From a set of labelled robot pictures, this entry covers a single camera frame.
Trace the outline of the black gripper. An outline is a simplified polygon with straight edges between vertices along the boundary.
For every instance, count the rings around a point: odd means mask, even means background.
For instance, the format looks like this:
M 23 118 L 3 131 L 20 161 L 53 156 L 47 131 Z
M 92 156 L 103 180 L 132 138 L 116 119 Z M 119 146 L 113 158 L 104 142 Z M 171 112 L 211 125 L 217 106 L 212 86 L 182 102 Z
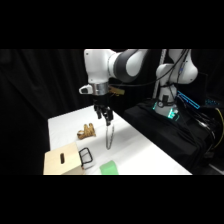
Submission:
M 113 120 L 113 111 L 110 110 L 110 96 L 108 94 L 94 95 L 93 104 L 98 119 L 102 118 L 101 113 L 105 113 L 106 125 L 110 126 L 111 121 Z

